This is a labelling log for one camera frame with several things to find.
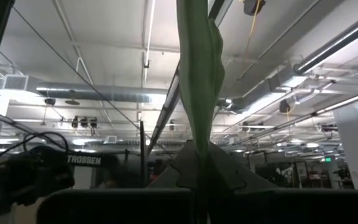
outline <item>air vent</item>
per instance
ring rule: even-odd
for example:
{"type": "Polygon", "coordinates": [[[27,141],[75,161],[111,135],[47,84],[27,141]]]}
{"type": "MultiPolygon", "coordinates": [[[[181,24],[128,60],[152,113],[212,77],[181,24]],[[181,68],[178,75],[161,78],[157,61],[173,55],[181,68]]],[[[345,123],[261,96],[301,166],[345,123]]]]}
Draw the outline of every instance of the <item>air vent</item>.
{"type": "Polygon", "coordinates": [[[28,80],[27,75],[6,75],[3,89],[25,90],[28,80]]]}
{"type": "Polygon", "coordinates": [[[117,136],[107,136],[104,143],[105,144],[115,144],[115,143],[117,143],[117,136]]]}

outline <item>yellow cable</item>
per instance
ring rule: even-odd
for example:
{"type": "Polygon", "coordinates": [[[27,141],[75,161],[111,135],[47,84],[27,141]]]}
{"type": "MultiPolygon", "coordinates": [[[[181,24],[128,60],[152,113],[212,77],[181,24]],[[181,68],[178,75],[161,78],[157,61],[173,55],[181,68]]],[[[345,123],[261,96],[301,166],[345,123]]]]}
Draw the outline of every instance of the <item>yellow cable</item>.
{"type": "Polygon", "coordinates": [[[252,34],[254,33],[254,28],[255,28],[255,24],[256,24],[256,15],[259,11],[259,7],[260,7],[260,3],[262,2],[262,0],[258,0],[258,3],[256,5],[256,11],[255,11],[255,14],[254,14],[254,18],[252,20],[252,25],[251,25],[251,30],[249,31],[249,35],[248,35],[248,41],[247,41],[247,47],[246,47],[246,54],[245,54],[245,57],[244,59],[247,59],[247,56],[248,56],[248,49],[249,49],[249,44],[251,42],[251,37],[252,37],[252,34]]]}

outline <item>pipe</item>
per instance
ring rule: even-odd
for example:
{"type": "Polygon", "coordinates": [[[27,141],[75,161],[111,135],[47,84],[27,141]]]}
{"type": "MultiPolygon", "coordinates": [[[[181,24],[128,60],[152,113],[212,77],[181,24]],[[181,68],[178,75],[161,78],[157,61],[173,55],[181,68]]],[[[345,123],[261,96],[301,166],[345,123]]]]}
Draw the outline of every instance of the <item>pipe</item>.
{"type": "Polygon", "coordinates": [[[235,145],[238,145],[238,144],[241,144],[243,142],[247,142],[247,141],[250,141],[251,139],[255,139],[255,138],[261,138],[265,135],[268,135],[268,134],[271,134],[275,131],[279,131],[283,128],[287,128],[293,124],[296,124],[296,123],[299,123],[299,122],[302,122],[302,121],[305,121],[307,119],[310,119],[310,118],[313,118],[315,116],[319,116],[321,114],[324,114],[324,113],[327,113],[327,112],[330,112],[332,110],[336,110],[336,109],[339,109],[339,108],[342,108],[344,106],[347,106],[349,104],[352,104],[352,103],[355,103],[358,101],[358,95],[357,96],[354,96],[354,97],[351,97],[351,98],[348,98],[347,100],[344,100],[340,103],[335,103],[335,104],[332,104],[331,106],[327,106],[326,108],[324,109],[321,109],[321,110],[317,110],[317,111],[314,111],[310,114],[307,114],[307,115],[304,115],[304,116],[301,116],[297,119],[294,119],[294,120],[291,120],[291,121],[288,121],[286,123],[283,123],[283,124],[280,124],[274,128],[271,128],[271,129],[266,129],[265,131],[262,131],[258,134],[255,134],[251,137],[248,137],[248,138],[245,138],[245,139],[241,139],[240,141],[237,141],[237,142],[234,142],[232,143],[230,146],[235,146],[235,145]]]}
{"type": "Polygon", "coordinates": [[[327,44],[307,56],[302,62],[294,66],[294,71],[303,75],[323,63],[328,57],[335,54],[351,42],[358,39],[358,21],[333,38],[327,44]]]}
{"type": "MultiPolygon", "coordinates": [[[[64,13],[63,13],[63,10],[62,10],[62,7],[61,7],[59,1],[58,0],[53,0],[53,5],[55,6],[55,9],[57,11],[57,14],[58,14],[60,20],[62,21],[62,24],[63,24],[63,26],[64,26],[64,28],[65,28],[65,30],[67,32],[69,40],[74,42],[75,41],[74,35],[73,35],[72,31],[71,31],[70,26],[68,25],[67,19],[66,19],[64,13]]],[[[88,69],[87,69],[87,67],[86,67],[86,65],[84,63],[84,60],[82,59],[81,51],[79,50],[78,46],[76,46],[74,44],[72,46],[74,48],[75,53],[77,54],[77,57],[81,59],[81,65],[82,65],[82,67],[83,67],[83,69],[85,71],[86,76],[88,77],[89,82],[93,85],[91,75],[88,72],[88,69]]],[[[100,104],[100,106],[102,108],[104,108],[104,104],[103,104],[102,101],[100,101],[99,104],[100,104]]],[[[111,121],[111,118],[110,118],[110,116],[109,116],[109,114],[108,114],[108,112],[106,110],[103,110],[103,114],[105,115],[105,117],[106,117],[106,119],[108,121],[111,121]]]]}
{"type": "MultiPolygon", "coordinates": [[[[161,103],[167,93],[166,90],[152,88],[104,85],[93,85],[93,87],[110,101],[133,103],[161,103]]],[[[36,90],[41,95],[51,98],[101,100],[99,94],[85,84],[42,82],[37,85],[36,90]]]]}

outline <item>black equipment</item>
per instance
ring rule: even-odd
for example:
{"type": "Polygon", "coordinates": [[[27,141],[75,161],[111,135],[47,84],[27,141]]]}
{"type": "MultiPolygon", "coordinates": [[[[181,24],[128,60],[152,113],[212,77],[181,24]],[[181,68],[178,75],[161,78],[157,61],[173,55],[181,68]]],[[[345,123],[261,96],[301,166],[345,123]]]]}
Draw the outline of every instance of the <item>black equipment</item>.
{"type": "Polygon", "coordinates": [[[11,156],[0,163],[0,215],[11,205],[31,205],[47,196],[74,185],[67,155],[47,146],[11,156]]]}
{"type": "Polygon", "coordinates": [[[244,13],[248,16],[258,14],[262,7],[266,4],[265,0],[244,0],[244,13]]]}

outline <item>air duct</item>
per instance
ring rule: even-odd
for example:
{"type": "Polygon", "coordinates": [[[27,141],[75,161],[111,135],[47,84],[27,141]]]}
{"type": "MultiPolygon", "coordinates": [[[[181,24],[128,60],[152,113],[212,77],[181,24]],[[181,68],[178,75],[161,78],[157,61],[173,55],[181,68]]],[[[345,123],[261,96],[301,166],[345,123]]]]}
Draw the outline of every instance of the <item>air duct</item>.
{"type": "MultiPolygon", "coordinates": [[[[166,90],[154,88],[131,88],[123,86],[94,85],[110,101],[132,103],[165,102],[166,90]]],[[[103,100],[91,87],[85,84],[41,82],[36,90],[43,96],[76,100],[103,100]]]]}
{"type": "Polygon", "coordinates": [[[229,110],[235,113],[255,113],[259,109],[281,98],[285,92],[279,87],[294,88],[303,83],[306,77],[298,76],[291,66],[281,69],[272,78],[266,79],[245,97],[233,99],[229,110]]]}

